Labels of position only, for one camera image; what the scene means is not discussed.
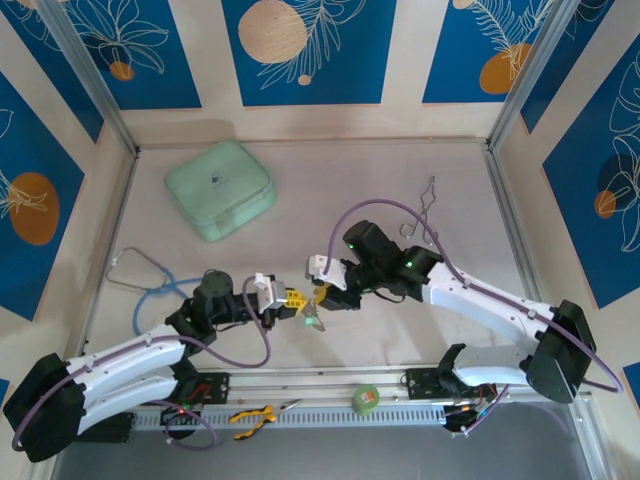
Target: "scissors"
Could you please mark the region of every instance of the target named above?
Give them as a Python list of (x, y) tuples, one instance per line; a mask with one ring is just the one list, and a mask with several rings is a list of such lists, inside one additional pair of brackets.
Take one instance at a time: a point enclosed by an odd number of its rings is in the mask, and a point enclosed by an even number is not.
[(260, 420), (260, 422), (251, 430), (249, 430), (248, 432), (239, 433), (234, 438), (236, 440), (246, 440), (247, 438), (252, 437), (258, 430), (264, 427), (267, 423), (274, 423), (278, 419), (278, 415), (280, 415), (283, 412), (286, 412), (290, 408), (295, 407), (301, 401), (302, 399), (299, 398), (297, 400), (291, 400), (290, 402), (281, 403), (276, 407), (274, 407), (273, 405), (267, 405), (266, 407), (260, 410), (245, 410), (243, 412), (236, 413), (229, 419), (231, 423), (236, 423), (238, 420), (244, 417), (253, 417), (257, 415), (264, 415), (264, 418)]
[[(435, 175), (431, 175), (429, 178), (429, 183), (427, 184), (427, 189), (420, 195), (420, 203), (422, 204), (422, 209), (420, 210), (420, 217), (424, 217), (424, 221), (427, 221), (427, 213), (429, 212), (429, 208), (431, 205), (436, 203), (436, 177)], [(413, 225), (410, 223), (403, 223), (400, 225), (400, 235), (404, 238), (411, 238), (415, 235), (416, 230), (418, 229), (418, 220), (415, 221)], [(429, 232), (427, 232), (426, 228), (422, 230), (422, 240), (425, 241), (427, 245), (433, 245), (431, 238), (429, 237)]]

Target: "orange circle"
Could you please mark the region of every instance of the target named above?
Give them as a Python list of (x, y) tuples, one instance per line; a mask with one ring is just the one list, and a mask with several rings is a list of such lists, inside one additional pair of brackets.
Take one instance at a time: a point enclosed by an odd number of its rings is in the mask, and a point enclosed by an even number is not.
[[(47, 177), (39, 173), (23, 173), (11, 186), (18, 190), (13, 193), (9, 191), (9, 198), (16, 202), (9, 210), (13, 229), (31, 245), (46, 245), (56, 233), (60, 218), (56, 188)], [(42, 195), (46, 195), (44, 199), (37, 200)], [(29, 201), (37, 203), (39, 207), (30, 206)]]
[(300, 75), (298, 77), (298, 83), (303, 87), (311, 85), (311, 77), (309, 75)]
[(508, 50), (496, 53), (482, 67), (480, 88), (492, 94), (509, 92), (530, 50), (530, 44), (519, 43)]
[(609, 190), (603, 190), (596, 196), (594, 207), (599, 217), (611, 218), (616, 213), (616, 196)]
[(109, 65), (109, 71), (111, 75), (116, 77), (121, 82), (128, 82), (135, 76), (133, 68), (127, 63), (116, 61)]

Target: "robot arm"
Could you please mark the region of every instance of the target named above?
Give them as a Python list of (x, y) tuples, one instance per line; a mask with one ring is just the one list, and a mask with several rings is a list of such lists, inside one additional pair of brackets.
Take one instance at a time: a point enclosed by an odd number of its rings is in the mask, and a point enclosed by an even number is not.
[[(319, 285), (316, 303), (329, 310), (359, 309), (362, 295), (388, 289), (400, 298), (455, 310), (509, 339), (506, 347), (452, 345), (438, 371), (440, 384), (452, 395), (482, 384), (530, 385), (560, 403), (570, 403), (589, 367), (590, 359), (564, 337), (535, 318), (542, 315), (571, 331), (593, 352), (595, 343), (580, 307), (564, 301), (559, 308), (510, 295), (464, 272), (460, 281), (440, 255), (421, 247), (406, 250), (367, 221), (357, 223), (343, 240), (360, 263), (309, 258), (307, 274)], [(484, 287), (481, 293), (469, 285)], [(506, 304), (517, 302), (528, 311)]]
[[(275, 277), (258, 273), (253, 283), (257, 293), (248, 294), (248, 299), (263, 329), (270, 330), (276, 319), (298, 313), (288, 306), (287, 289)], [(158, 399), (180, 401), (197, 376), (187, 359), (200, 352), (203, 344), (215, 341), (218, 325), (249, 320), (242, 295), (233, 294), (231, 277), (208, 271), (193, 297), (164, 325), (99, 353), (66, 362), (56, 354), (40, 359), (7, 401), (4, 414), (17, 431), (32, 407), (54, 385), (66, 380), (35, 411), (20, 435), (29, 459), (45, 460), (119, 412)]]

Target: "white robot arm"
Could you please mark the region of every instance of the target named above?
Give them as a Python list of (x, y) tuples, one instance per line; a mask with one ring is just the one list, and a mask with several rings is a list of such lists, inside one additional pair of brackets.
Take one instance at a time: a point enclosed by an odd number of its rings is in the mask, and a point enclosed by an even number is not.
[(590, 358), (541, 319), (568, 329), (595, 352), (580, 307), (564, 301), (555, 308), (516, 297), (455, 267), (452, 270), (427, 249), (414, 246), (402, 251), (367, 220), (351, 227), (343, 239), (360, 263), (322, 255), (308, 260), (307, 276), (319, 286), (318, 305), (329, 310), (359, 309), (363, 294), (386, 288), (402, 298), (454, 310), (513, 345), (452, 345), (439, 367), (443, 388), (456, 394), (483, 384), (530, 385), (554, 401), (573, 401)]

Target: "wire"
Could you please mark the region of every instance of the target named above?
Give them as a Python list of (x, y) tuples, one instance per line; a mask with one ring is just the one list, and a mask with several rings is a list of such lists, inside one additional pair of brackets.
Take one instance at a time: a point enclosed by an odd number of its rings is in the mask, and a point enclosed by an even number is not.
[[(182, 298), (186, 299), (187, 294), (184, 293), (182, 290), (180, 290), (178, 287), (180, 285), (186, 285), (188, 283), (196, 283), (196, 282), (201, 282), (202, 281), (202, 277), (198, 277), (198, 278), (189, 278), (186, 280), (180, 280), (180, 281), (176, 281), (175, 277), (173, 276), (173, 273), (171, 273), (171, 271), (169, 271), (168, 268), (163, 267), (160, 265), (160, 269), (162, 270), (162, 272), (167, 276), (167, 278), (169, 279), (169, 281), (167, 282), (166, 285), (159, 287), (159, 288), (152, 288), (147, 290), (144, 295), (142, 295), (142, 297), (140, 297), (140, 300), (138, 300), (138, 303), (136, 304), (136, 308), (133, 310), (133, 331), (136, 333), (136, 335), (140, 336), (142, 335), (142, 332), (140, 331), (140, 328), (138, 327), (138, 317), (140, 315), (140, 309), (142, 307), (142, 305), (144, 304), (144, 302), (147, 301), (147, 299), (149, 299), (151, 296), (160, 296), (160, 295), (166, 295), (168, 293), (175, 293), (179, 296), (181, 296)], [(262, 322), (260, 321), (260, 319), (258, 318), (258, 316), (256, 315), (255, 311), (253, 310), (253, 307), (251, 306), (251, 302), (249, 301), (249, 297), (247, 294), (247, 287), (249, 285), (250, 282), (253, 281), (253, 276), (247, 278), (243, 285), (242, 285), (242, 299), (244, 301), (245, 307), (247, 309), (247, 311), (249, 312), (249, 315), (251, 316), (251, 319), (254, 321), (254, 323), (256, 324), (256, 327), (258, 327), (258, 332), (260, 333), (260, 336), (262, 337), (262, 341), (264, 342), (265, 345), (265, 350), (266, 350), (266, 355), (265, 358), (258, 362), (258, 363), (242, 363), (242, 362), (237, 362), (235, 360), (231, 360), (230, 358), (224, 357), (222, 355), (220, 355), (219, 353), (211, 350), (210, 348), (207, 347), (206, 351), (207, 353), (209, 353), (211, 356), (213, 356), (214, 358), (217, 358), (218, 360), (220, 360), (221, 362), (224, 362), (226, 364), (229, 364), (231, 366), (234, 367), (239, 367), (239, 368), (260, 368), (263, 365), (265, 365), (269, 359), (271, 358), (271, 345), (269, 344), (269, 339), (267, 338), (267, 334), (264, 331), (264, 329), (262, 328)], [(240, 325), (245, 325), (248, 322), (244, 322), (242, 324), (236, 324), (236, 325), (231, 325), (229, 327), (226, 327), (224, 329), (221, 330), (217, 330), (218, 332), (225, 332), (233, 327), (236, 326), (240, 326)]]
[(374, 291), (373, 291), (373, 294), (374, 294), (376, 297), (381, 298), (382, 300), (386, 300), (387, 302), (391, 302), (391, 303), (402, 303), (402, 302), (404, 302), (404, 299), (405, 299), (405, 298), (407, 298), (407, 295), (406, 295), (406, 294), (404, 294), (404, 293), (402, 294), (402, 297), (400, 297), (400, 299), (399, 299), (399, 300), (396, 300), (395, 298), (387, 297), (386, 295), (383, 295), (382, 293), (380, 293), (380, 292), (379, 292), (379, 291), (377, 291), (377, 290), (374, 290)]
[[(356, 205), (351, 207), (349, 210), (347, 210), (342, 215), (342, 217), (340, 217), (340, 219), (336, 223), (335, 227), (333, 227), (333, 232), (331, 232), (331, 237), (329, 239), (329, 248), (328, 248), (328, 252), (327, 252), (327, 264), (326, 264), (324, 272), (323, 272), (325, 275), (327, 275), (329, 273), (329, 269), (331, 268), (331, 262), (333, 261), (333, 250), (335, 248), (335, 243), (336, 243), (336, 238), (338, 236), (338, 231), (339, 231), (340, 227), (342, 226), (342, 224), (356, 210), (358, 210), (358, 209), (360, 209), (362, 207), (365, 207), (367, 205), (372, 205), (372, 204), (377, 204), (377, 203), (378, 204), (386, 204), (386, 205), (391, 205), (391, 206), (397, 207), (397, 208), (399, 208), (401, 210), (404, 210), (408, 214), (412, 215), (424, 227), (424, 229), (431, 236), (433, 242), (436, 245), (436, 248), (438, 249), (438, 251), (440, 252), (440, 255), (442, 256), (442, 259), (443, 259), (445, 265), (451, 271), (451, 274), (459, 282), (461, 282), (463, 285), (465, 285), (468, 288), (471, 288), (472, 290), (480, 292), (483, 295), (486, 295), (487, 297), (493, 298), (494, 300), (498, 300), (499, 302), (502, 302), (505, 305), (508, 305), (508, 306), (518, 310), (519, 312), (529, 314), (529, 309), (526, 306), (520, 305), (518, 302), (514, 302), (513, 300), (511, 300), (511, 299), (509, 299), (509, 298), (507, 298), (507, 297), (505, 297), (503, 295), (500, 295), (499, 293), (492, 292), (491, 290), (489, 290), (489, 289), (487, 289), (485, 287), (482, 287), (480, 285), (476, 285), (475, 283), (469, 282), (466, 278), (464, 278), (464, 276), (453, 265), (453, 263), (451, 262), (449, 256), (447, 255), (446, 251), (444, 250), (444, 248), (442, 248), (442, 244), (440, 243), (440, 239), (438, 238), (438, 235), (436, 235), (435, 231), (429, 226), (429, 224), (428, 224), (428, 222), (426, 220), (424, 220), (418, 213), (416, 213), (414, 210), (412, 210), (411, 208), (407, 207), (406, 205), (404, 205), (404, 204), (402, 204), (400, 202), (396, 202), (394, 200), (387, 200), (387, 199), (384, 199), (384, 198), (374, 198), (374, 199), (371, 199), (371, 200), (364, 200), (364, 201), (362, 201), (360, 203), (357, 203)], [(579, 338), (577, 338), (575, 335), (573, 335), (569, 330), (567, 330), (563, 326), (558, 325), (557, 323), (554, 323), (552, 320), (549, 320), (549, 319), (545, 318), (543, 315), (541, 315), (538, 312), (535, 313), (534, 318), (536, 320), (539, 320), (540, 322), (544, 323), (548, 327), (553, 328), (560, 335), (562, 335), (567, 340), (569, 340), (571, 343), (573, 343), (576, 347), (578, 347), (578, 349), (582, 353), (584, 353), (587, 357), (589, 357), (589, 359), (591, 359), (596, 365), (598, 365), (598, 367), (600, 367), (604, 371), (604, 373), (609, 377), (609, 379), (613, 382), (613, 384), (615, 386), (611, 387), (609, 385), (603, 385), (601, 383), (597, 383), (597, 382), (593, 382), (593, 381), (584, 379), (583, 383), (585, 385), (590, 385), (592, 387), (599, 388), (599, 389), (606, 390), (608, 392), (613, 392), (613, 393), (622, 393), (624, 391), (624, 386), (622, 385), (622, 382), (617, 377), (617, 375), (613, 372), (613, 370), (611, 370), (611, 368), (609, 368), (609, 366), (606, 363), (604, 363), (604, 361), (598, 355), (596, 355), (595, 352), (593, 352), (582, 341), (580, 341)]]
[(169, 282), (159, 288), (150, 288), (149, 290), (147, 290), (144, 295), (142, 295), (142, 297), (140, 297), (140, 300), (138, 300), (138, 303), (136, 304), (136, 308), (134, 308), (133, 310), (133, 331), (135, 332), (135, 334), (137, 336), (142, 335), (142, 331), (140, 330), (140, 327), (138, 326), (138, 317), (140, 315), (140, 309), (142, 308), (142, 305), (144, 304), (144, 302), (146, 302), (150, 297), (155, 296), (155, 297), (159, 297), (159, 296), (163, 296), (163, 295), (167, 295), (169, 293), (175, 293), (176, 295), (178, 295), (179, 297), (183, 298), (184, 300), (186, 300), (188, 297), (188, 295), (186, 293), (184, 293), (182, 290), (180, 290), (178, 288), (178, 286), (180, 285), (186, 285), (188, 283), (198, 283), (202, 281), (202, 277), (198, 277), (198, 278), (189, 278), (187, 280), (180, 280), (178, 282), (176, 282), (175, 278), (173, 277), (173, 274), (165, 269), (163, 267), (163, 271), (165, 272), (165, 274), (167, 275), (167, 277), (169, 278)]
[(496, 397), (496, 399), (493, 402), (491, 402), (491, 404), (485, 410), (483, 410), (482, 412), (480, 412), (478, 414), (478, 417), (477, 417), (476, 421), (473, 422), (473, 425), (470, 425), (464, 431), (465, 435), (469, 435), (476, 428), (478, 428), (478, 426), (482, 422), (484, 422), (484, 419), (487, 418), (491, 412), (493, 412), (493, 410), (496, 408), (496, 406), (498, 406), (498, 403), (500, 403), (500, 400), (502, 400), (506, 396), (507, 392), (509, 391), (509, 387), (510, 387), (510, 385), (505, 385), (504, 388), (502, 389), (502, 391), (500, 392), (500, 395), (498, 395)]
[(173, 425), (173, 423), (178, 418), (180, 418), (179, 415), (176, 415), (171, 420), (169, 420), (164, 427), (164, 435), (167, 437), (171, 445), (175, 445), (185, 450), (203, 451), (203, 450), (210, 450), (218, 444), (218, 435), (216, 434), (216, 431), (214, 430), (214, 428), (211, 426), (209, 422), (207, 422), (204, 418), (202, 418), (201, 415), (198, 415), (197, 413), (194, 413), (191, 410), (187, 410), (186, 408), (181, 407), (177, 403), (167, 402), (166, 400), (154, 400), (153, 402), (150, 402), (150, 403), (155, 403), (156, 405), (175, 408), (176, 411), (182, 412), (183, 415), (187, 415), (193, 418), (194, 420), (200, 422), (204, 426), (204, 428), (209, 430), (209, 433), (211, 433), (211, 442), (209, 442), (208, 445), (187, 445), (185, 443), (176, 441), (175, 439), (171, 438), (171, 435), (169, 435), (170, 433), (169, 427)]
[(234, 323), (233, 325), (229, 325), (228, 327), (224, 327), (224, 328), (214, 327), (214, 329), (215, 329), (216, 332), (222, 333), (222, 332), (226, 332), (227, 330), (231, 330), (232, 328), (242, 327), (243, 325), (246, 325), (247, 323), (249, 323), (249, 322)]
[[(37, 401), (36, 403), (29, 409), (29, 411), (27, 412), (27, 414), (23, 417), (22, 421), (20, 422), (20, 424), (18, 425), (18, 428), (16, 428), (15, 434), (13, 436), (13, 440), (11, 441), (11, 448), (13, 448), (13, 450), (15, 450), (16, 452), (22, 452), (24, 451), (24, 448), (20, 446), (20, 438), (22, 437), (22, 434), (24, 433), (25, 429), (27, 428), (27, 425), (29, 425), (29, 423), (31, 422), (31, 420), (33, 420), (33, 417), (36, 415), (36, 413), (38, 413), (38, 411), (42, 408), (42, 406), (47, 402), (47, 400), (49, 400), (56, 392), (58, 392), (60, 389), (62, 389), (62, 387), (64, 387), (67, 383), (73, 381), (74, 379), (76, 379), (77, 377), (79, 377), (80, 375), (82, 375), (83, 373), (88, 373), (89, 371), (91, 371), (93, 368), (95, 367), (99, 367), (100, 365), (103, 365), (104, 363), (107, 363), (115, 358), (118, 358), (121, 355), (126, 355), (129, 352), (135, 351), (138, 348), (149, 348), (151, 345), (153, 345), (154, 343), (160, 342), (160, 341), (179, 341), (179, 342), (186, 342), (186, 343), (191, 343), (192, 345), (195, 345), (196, 347), (198, 347), (199, 349), (207, 352), (209, 355), (213, 356), (214, 358), (217, 358), (218, 360), (228, 363), (229, 365), (232, 365), (234, 367), (240, 367), (240, 368), (259, 368), (262, 367), (263, 365), (265, 365), (269, 359), (271, 358), (271, 344), (269, 343), (269, 339), (267, 338), (267, 334), (264, 331), (264, 329), (262, 328), (262, 325), (260, 323), (260, 319), (258, 318), (258, 316), (256, 315), (256, 312), (253, 310), (253, 307), (251, 306), (251, 302), (249, 301), (249, 294), (247, 292), (247, 287), (249, 286), (249, 283), (252, 282), (254, 279), (253, 275), (250, 276), (249, 278), (247, 278), (244, 283), (242, 284), (242, 299), (244, 300), (244, 304), (245, 307), (247, 308), (247, 311), (249, 312), (249, 316), (251, 317), (251, 319), (254, 321), (254, 323), (256, 324), (256, 327), (258, 327), (258, 332), (260, 333), (260, 336), (262, 337), (262, 340), (264, 342), (264, 346), (265, 346), (265, 357), (263, 360), (261, 360), (258, 363), (255, 364), (251, 364), (251, 363), (241, 363), (241, 362), (236, 362), (235, 360), (231, 360), (228, 359), (222, 355), (220, 355), (219, 353), (213, 351), (211, 348), (209, 348), (208, 345), (206, 345), (205, 343), (201, 342), (200, 340), (197, 340), (195, 338), (191, 338), (191, 337), (187, 337), (184, 335), (161, 335), (155, 338), (152, 338), (150, 341), (148, 341), (148, 339), (142, 340), (138, 343), (134, 343), (132, 345), (128, 345), (126, 347), (120, 348), (118, 350), (115, 350), (107, 355), (105, 355), (104, 357), (98, 358), (93, 362), (93, 367), (89, 368), (88, 365), (84, 365), (82, 367), (80, 367), (78, 370), (69, 373), (69, 375), (67, 375), (66, 377), (64, 377), (63, 379), (61, 379), (60, 381), (58, 381), (53, 387), (51, 387), (49, 390), (47, 390), (44, 395), (42, 395)], [(164, 400), (156, 400), (156, 402), (165, 402)], [(208, 424), (206, 424), (204, 422), (204, 420), (202, 420), (202, 424), (205, 425), (205, 427), (207, 427)], [(210, 425), (207, 427), (207, 429), (209, 431), (213, 432), (213, 428), (209, 428), (211, 427)]]
[(453, 415), (458, 415), (459, 413), (466, 413), (468, 411), (470, 411), (472, 408), (474, 407), (474, 405), (466, 405), (465, 407), (462, 407), (458, 410), (452, 410), (450, 412), (445, 412), (444, 416), (445, 417), (451, 417)]

